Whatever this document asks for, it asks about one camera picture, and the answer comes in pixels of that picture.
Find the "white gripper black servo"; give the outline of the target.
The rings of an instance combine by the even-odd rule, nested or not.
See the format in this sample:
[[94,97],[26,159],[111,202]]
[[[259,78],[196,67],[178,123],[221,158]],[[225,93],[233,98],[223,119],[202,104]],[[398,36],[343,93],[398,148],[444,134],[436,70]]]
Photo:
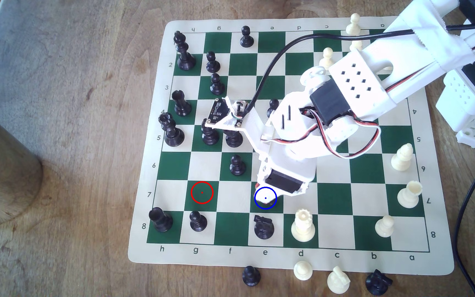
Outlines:
[[300,112],[273,112],[264,123],[257,112],[243,118],[227,112],[223,130],[240,132],[259,154],[254,186],[258,205],[275,204],[276,192],[289,196],[306,192],[317,166],[317,124],[313,118]]

